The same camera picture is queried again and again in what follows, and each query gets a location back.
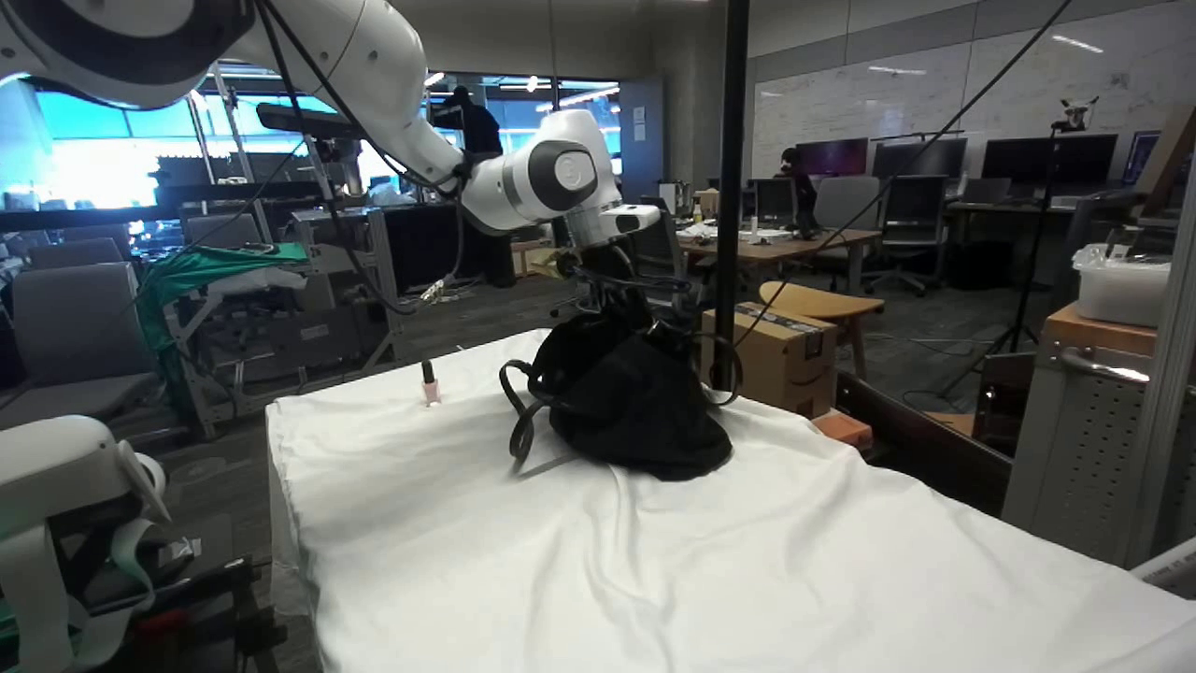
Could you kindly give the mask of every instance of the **pole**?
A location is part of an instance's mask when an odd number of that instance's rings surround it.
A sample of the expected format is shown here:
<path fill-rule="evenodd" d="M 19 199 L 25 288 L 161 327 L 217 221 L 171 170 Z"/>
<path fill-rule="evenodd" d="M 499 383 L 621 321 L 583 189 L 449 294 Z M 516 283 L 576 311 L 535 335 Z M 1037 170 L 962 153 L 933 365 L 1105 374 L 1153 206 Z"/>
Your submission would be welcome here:
<path fill-rule="evenodd" d="M 747 98 L 747 8 L 750 0 L 727 0 L 727 107 L 722 107 L 722 177 L 719 177 L 719 292 L 714 331 L 737 344 L 740 300 L 740 184 L 745 184 L 745 98 Z M 714 390 L 732 390 L 732 351 L 714 347 Z"/>

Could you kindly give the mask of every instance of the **black bag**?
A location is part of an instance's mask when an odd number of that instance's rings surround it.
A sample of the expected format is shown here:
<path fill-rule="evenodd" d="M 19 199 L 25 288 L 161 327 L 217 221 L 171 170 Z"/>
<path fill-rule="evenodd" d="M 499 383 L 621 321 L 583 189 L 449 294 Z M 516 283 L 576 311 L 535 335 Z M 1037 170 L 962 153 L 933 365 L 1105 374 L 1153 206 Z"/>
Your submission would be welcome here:
<path fill-rule="evenodd" d="M 561 321 L 535 364 L 510 364 L 500 383 L 520 410 L 514 431 L 516 471 L 535 425 L 548 408 L 553 431 L 588 458 L 646 471 L 666 481 L 699 477 L 732 456 L 714 403 L 689 364 L 691 344 L 668 327 L 652 327 L 637 294 L 611 294 L 601 312 Z M 510 381 L 527 374 L 531 403 Z"/>

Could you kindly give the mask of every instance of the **white cloth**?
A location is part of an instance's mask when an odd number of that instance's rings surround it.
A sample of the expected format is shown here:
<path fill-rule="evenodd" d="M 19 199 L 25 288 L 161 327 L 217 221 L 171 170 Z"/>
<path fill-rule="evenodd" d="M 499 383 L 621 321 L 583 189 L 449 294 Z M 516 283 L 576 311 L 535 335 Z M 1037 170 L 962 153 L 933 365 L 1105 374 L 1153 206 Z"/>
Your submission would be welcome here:
<path fill-rule="evenodd" d="M 737 403 L 697 481 L 570 458 L 514 477 L 504 355 L 269 408 L 330 670 L 510 673 L 1193 673 L 1196 605 L 866 466 Z"/>

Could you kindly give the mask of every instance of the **white robotic arm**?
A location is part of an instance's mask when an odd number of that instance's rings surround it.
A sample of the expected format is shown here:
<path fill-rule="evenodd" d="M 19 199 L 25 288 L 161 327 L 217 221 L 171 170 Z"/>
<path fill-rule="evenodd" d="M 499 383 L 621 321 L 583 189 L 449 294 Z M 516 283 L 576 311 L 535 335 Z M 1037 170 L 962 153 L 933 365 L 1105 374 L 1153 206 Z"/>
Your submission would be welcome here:
<path fill-rule="evenodd" d="M 464 164 L 418 113 L 428 56 L 389 0 L 5 0 L 0 76 L 38 76 L 111 103 L 181 99 L 213 61 L 274 67 L 355 119 L 485 233 L 563 215 L 580 251 L 652 228 L 621 206 L 601 132 L 556 113 L 525 153 Z"/>

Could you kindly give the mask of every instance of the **person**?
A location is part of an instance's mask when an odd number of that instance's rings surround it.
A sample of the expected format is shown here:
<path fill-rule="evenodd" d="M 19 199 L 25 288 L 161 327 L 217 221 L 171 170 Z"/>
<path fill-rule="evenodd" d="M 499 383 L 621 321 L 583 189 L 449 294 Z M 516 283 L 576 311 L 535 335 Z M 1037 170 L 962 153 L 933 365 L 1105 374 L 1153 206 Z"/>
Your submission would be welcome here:
<path fill-rule="evenodd" d="M 795 144 L 788 144 L 788 148 L 781 153 L 781 170 L 776 170 L 776 179 L 793 179 L 793 189 L 795 189 L 795 228 L 818 233 L 818 221 L 814 221 L 818 189 L 814 189 L 814 179 L 806 177 L 806 160 L 801 155 Z"/>
<path fill-rule="evenodd" d="M 475 103 L 468 86 L 455 86 L 454 98 L 430 113 L 430 122 L 459 128 L 468 160 L 500 155 L 499 119 L 485 103 Z"/>

